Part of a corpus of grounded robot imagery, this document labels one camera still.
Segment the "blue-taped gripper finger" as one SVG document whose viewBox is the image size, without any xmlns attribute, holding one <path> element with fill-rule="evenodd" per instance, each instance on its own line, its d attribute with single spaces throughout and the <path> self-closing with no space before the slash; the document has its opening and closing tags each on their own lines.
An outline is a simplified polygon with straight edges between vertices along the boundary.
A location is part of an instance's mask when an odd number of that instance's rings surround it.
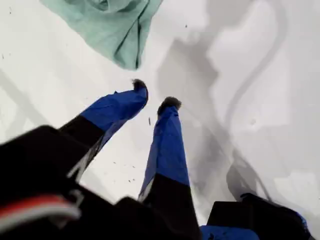
<svg viewBox="0 0 320 240">
<path fill-rule="evenodd" d="M 67 177 L 79 181 L 112 136 L 133 119 L 148 102 L 148 89 L 140 79 L 132 81 L 133 89 L 108 94 L 96 100 L 79 115 L 60 127 L 60 131 L 88 147 L 82 159 L 67 172 Z"/>
<path fill-rule="evenodd" d="M 178 233 L 198 233 L 182 136 L 181 102 L 166 97 L 157 110 L 139 202 L 156 210 Z"/>
</svg>

